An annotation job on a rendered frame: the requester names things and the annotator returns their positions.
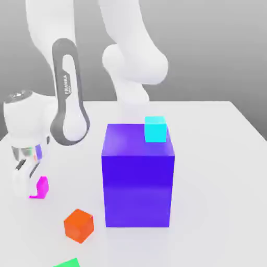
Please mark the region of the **small green cube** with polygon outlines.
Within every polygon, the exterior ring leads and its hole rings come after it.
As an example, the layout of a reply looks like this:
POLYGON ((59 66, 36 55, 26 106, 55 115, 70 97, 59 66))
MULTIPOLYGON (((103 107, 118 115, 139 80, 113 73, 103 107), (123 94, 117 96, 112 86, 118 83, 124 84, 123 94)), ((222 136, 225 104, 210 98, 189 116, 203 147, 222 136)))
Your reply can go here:
POLYGON ((80 267, 80 264, 77 258, 73 258, 60 264, 54 265, 53 267, 80 267))

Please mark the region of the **small orange cube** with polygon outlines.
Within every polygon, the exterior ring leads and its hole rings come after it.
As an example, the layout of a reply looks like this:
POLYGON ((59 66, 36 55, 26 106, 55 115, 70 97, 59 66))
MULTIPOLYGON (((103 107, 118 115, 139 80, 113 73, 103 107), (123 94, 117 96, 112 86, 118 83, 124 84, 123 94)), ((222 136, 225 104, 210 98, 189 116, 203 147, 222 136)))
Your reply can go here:
POLYGON ((93 215, 75 209, 64 220, 65 235, 72 240, 83 243, 94 231, 93 215))

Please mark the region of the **large purple box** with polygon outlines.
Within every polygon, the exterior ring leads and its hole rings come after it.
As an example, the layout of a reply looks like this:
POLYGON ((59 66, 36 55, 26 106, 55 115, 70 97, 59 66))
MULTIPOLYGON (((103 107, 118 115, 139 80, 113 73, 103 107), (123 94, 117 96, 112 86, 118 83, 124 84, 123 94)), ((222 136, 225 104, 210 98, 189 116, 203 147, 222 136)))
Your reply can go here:
POLYGON ((169 227, 171 137, 146 142, 143 124, 108 124, 101 154, 106 227, 169 227))

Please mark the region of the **small magenta cube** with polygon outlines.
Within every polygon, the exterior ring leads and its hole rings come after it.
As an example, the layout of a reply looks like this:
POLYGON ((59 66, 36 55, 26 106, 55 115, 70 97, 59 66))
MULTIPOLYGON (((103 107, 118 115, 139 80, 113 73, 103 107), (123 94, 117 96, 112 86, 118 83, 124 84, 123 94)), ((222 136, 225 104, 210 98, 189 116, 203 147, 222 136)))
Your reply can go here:
POLYGON ((46 176, 41 176, 36 184, 37 193, 30 195, 29 199, 45 199, 49 191, 49 183, 46 176))

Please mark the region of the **small cyan cube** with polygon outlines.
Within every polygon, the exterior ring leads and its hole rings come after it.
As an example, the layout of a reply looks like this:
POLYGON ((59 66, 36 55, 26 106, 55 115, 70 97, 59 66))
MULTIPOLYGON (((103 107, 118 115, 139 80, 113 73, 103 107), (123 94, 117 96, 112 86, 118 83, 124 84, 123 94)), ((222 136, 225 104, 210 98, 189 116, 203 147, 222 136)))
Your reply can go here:
POLYGON ((146 116, 144 137, 146 142, 166 142, 167 124, 164 116, 146 116))

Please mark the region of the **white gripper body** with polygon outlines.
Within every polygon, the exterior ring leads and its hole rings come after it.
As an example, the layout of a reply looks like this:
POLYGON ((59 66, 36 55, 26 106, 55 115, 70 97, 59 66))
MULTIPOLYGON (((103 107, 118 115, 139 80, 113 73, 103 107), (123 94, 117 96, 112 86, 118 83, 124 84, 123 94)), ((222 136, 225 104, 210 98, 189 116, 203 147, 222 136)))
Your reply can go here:
POLYGON ((17 197, 30 197, 33 192, 34 173, 40 162, 19 162, 12 176, 12 186, 17 197))

